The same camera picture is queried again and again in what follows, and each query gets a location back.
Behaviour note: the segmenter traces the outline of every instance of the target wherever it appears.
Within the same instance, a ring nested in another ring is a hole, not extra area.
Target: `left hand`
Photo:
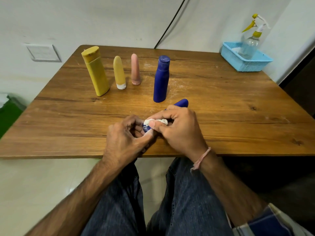
[[[142,123],[138,116],[131,115],[110,125],[102,160],[120,168],[136,159],[153,139],[153,129],[144,133]]]

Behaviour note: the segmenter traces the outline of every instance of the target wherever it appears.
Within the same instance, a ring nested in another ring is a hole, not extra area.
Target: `forearm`
[[[204,158],[200,169],[235,226],[254,219],[267,206],[267,203],[240,181],[215,153],[210,152]]]
[[[120,169],[100,160],[85,180],[26,235],[79,235]]]

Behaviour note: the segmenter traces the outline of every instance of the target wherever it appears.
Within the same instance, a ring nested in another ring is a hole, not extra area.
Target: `wall switch plate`
[[[25,43],[30,57],[37,62],[61,62],[53,45],[37,45]]]

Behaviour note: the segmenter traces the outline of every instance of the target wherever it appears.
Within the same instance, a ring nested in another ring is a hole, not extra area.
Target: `black wire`
[[[164,37],[165,33],[167,32],[167,30],[169,29],[169,27],[171,26],[171,24],[173,23],[175,17],[177,16],[179,10],[181,9],[182,5],[184,4],[185,0],[182,1],[181,5],[179,6],[175,16],[173,17],[173,20],[171,21],[171,23],[168,25],[168,27],[166,28],[166,30],[164,31],[164,34],[162,35],[162,37],[159,39],[159,41],[157,42],[157,44],[155,45],[154,49],[157,48],[157,46],[159,45],[160,41],[162,40],[162,38]]]

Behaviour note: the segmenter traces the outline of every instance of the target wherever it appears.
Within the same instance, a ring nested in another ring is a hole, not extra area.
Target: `blue basket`
[[[241,47],[242,42],[224,42],[221,50],[222,57],[239,72],[258,72],[272,62],[268,55],[257,50],[252,59],[244,59],[233,48]]]

